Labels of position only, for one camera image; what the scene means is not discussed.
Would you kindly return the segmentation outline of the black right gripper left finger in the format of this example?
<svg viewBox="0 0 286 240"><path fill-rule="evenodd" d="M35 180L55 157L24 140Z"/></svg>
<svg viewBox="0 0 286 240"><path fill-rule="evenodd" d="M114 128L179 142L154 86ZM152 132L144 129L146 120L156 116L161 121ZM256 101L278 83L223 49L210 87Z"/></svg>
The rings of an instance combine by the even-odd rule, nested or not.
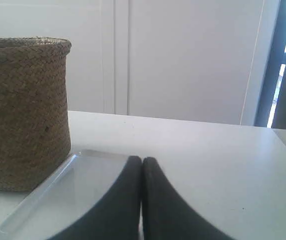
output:
<svg viewBox="0 0 286 240"><path fill-rule="evenodd" d="M141 206L142 160L129 156L104 196L53 240L137 240Z"/></svg>

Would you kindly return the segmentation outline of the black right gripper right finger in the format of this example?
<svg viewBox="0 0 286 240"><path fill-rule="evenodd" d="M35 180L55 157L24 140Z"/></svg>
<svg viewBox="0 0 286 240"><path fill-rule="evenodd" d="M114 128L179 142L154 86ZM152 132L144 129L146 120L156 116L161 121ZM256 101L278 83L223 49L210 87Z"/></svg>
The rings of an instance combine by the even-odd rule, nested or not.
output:
<svg viewBox="0 0 286 240"><path fill-rule="evenodd" d="M142 165L142 218L146 240L231 240L176 192L157 160Z"/></svg>

